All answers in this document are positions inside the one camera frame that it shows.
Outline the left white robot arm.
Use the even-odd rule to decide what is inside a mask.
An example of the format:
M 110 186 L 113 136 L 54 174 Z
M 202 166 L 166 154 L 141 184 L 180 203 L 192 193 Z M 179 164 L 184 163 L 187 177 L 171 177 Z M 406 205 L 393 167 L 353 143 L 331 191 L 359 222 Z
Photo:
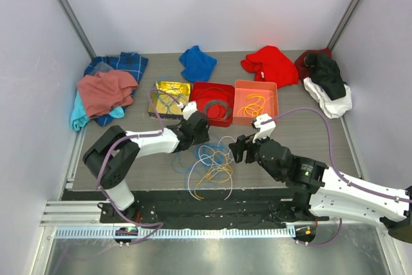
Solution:
M 209 119 L 199 111 L 161 131 L 134 133 L 112 126 L 86 151 L 82 161 L 116 206 L 115 216 L 129 223 L 137 214 L 135 198 L 125 181 L 133 162 L 143 156 L 178 153 L 205 143 L 210 140 L 209 127 Z

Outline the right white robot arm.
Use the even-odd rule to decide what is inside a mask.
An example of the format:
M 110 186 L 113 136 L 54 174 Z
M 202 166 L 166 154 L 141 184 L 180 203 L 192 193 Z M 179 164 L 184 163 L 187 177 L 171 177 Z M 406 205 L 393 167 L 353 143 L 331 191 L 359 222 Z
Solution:
M 268 137 L 241 135 L 229 149 L 235 162 L 257 163 L 295 193 L 297 200 L 290 205 L 294 218 L 337 217 L 363 222 L 411 243 L 411 188 L 395 189 L 354 178 L 323 162 L 293 155 Z

